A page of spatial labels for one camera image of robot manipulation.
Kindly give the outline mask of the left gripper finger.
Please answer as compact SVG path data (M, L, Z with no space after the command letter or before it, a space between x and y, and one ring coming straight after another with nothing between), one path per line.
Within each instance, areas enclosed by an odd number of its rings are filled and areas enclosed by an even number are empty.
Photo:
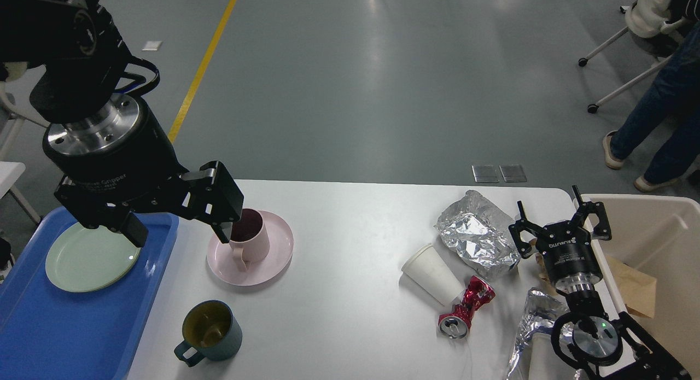
M178 176L183 199L178 216L210 226L221 243L230 243L232 227L242 218L244 195L225 164L210 161L198 171Z
M94 230L105 226L108 231L125 236L137 248L147 243L148 229L135 213L128 209L98 209L82 216L82 225Z

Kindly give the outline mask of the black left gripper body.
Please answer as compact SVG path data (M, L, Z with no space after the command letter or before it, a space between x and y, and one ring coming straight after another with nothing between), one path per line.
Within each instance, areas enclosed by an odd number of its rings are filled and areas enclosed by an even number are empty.
M119 230L122 210L188 215L187 170L140 97L114 93L81 121L50 124L43 151L72 183L56 198L84 227Z

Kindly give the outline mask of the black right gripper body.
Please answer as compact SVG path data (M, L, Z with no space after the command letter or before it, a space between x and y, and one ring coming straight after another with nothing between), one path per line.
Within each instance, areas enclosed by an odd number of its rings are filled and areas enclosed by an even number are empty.
M603 279L591 239L589 231L571 221L544 226L544 233L538 236L535 247L544 260L553 288L572 289L579 285L590 289Z

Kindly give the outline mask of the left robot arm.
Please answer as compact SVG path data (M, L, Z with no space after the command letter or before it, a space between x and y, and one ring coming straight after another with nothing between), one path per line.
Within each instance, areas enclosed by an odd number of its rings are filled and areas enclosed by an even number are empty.
M137 215L171 213L230 242L242 191L220 161L180 164L143 99L158 68L132 55L100 0L2 0L2 81L38 66L30 104L49 123L43 152L63 172L54 195L82 226L142 247Z

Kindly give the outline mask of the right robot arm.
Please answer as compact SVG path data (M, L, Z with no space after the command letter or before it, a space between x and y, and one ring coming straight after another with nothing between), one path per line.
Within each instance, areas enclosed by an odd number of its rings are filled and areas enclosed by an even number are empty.
M603 280L603 256L592 241L612 238L604 203L584 201L572 187L577 208L570 220L545 226L528 220L522 201L510 235L523 259L539 253L550 285L565 298L568 312L553 323L553 352L568 366L600 379L600 368L620 361L629 346L634 361L609 379L690 379L681 363L626 311L611 319L595 286Z

